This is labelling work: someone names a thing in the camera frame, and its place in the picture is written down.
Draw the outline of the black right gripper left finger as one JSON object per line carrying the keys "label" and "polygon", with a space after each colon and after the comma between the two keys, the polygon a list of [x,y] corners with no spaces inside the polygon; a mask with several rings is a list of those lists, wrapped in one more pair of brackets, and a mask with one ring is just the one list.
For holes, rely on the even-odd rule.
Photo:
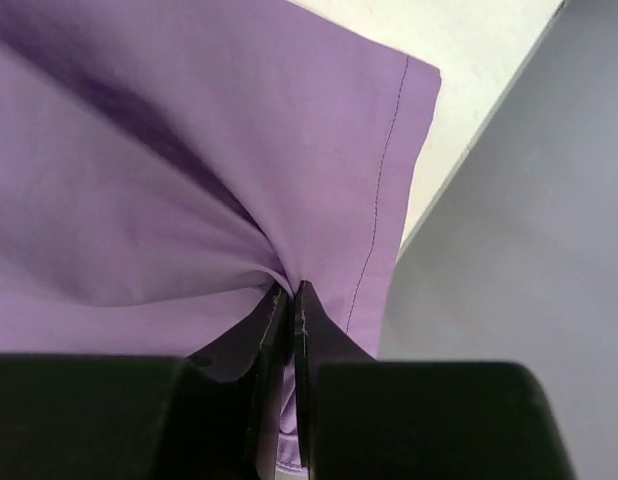
{"label": "black right gripper left finger", "polygon": [[271,479],[289,298],[186,357],[0,354],[0,479]]}

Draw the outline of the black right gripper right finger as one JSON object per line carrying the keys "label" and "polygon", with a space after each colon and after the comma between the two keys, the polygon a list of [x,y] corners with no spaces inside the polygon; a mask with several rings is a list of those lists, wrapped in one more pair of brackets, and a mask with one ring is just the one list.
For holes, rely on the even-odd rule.
{"label": "black right gripper right finger", "polygon": [[313,479],[568,479],[545,392],[508,361],[383,362],[294,300],[300,459]]}

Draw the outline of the purple trousers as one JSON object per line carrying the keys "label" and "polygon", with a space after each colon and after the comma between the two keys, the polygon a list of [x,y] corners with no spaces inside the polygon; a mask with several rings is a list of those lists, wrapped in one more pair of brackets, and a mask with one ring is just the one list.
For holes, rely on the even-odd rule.
{"label": "purple trousers", "polygon": [[0,1],[0,354],[186,358],[289,298],[372,358],[437,67],[286,1]]}

